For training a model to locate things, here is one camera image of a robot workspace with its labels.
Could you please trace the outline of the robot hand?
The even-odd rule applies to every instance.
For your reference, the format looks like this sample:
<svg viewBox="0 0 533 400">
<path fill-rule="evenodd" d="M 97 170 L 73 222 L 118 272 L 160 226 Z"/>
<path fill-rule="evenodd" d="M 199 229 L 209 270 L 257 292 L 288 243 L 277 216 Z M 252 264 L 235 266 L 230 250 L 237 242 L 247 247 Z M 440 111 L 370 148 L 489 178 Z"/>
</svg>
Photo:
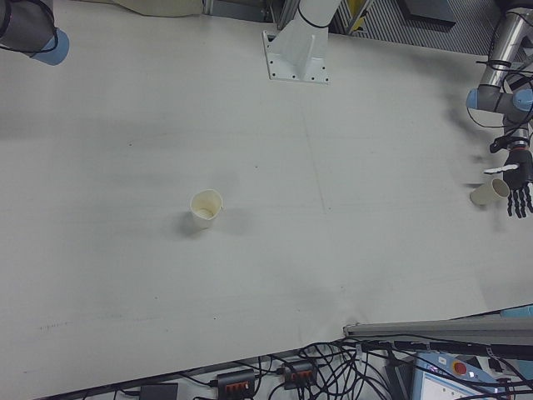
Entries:
<svg viewBox="0 0 533 400">
<path fill-rule="evenodd" d="M 528 147 L 514 147 L 501 167 L 486 169 L 486 175 L 501 174 L 510 190 L 507 196 L 507 213 L 525 218 L 532 214 L 532 153 Z"/>
</svg>

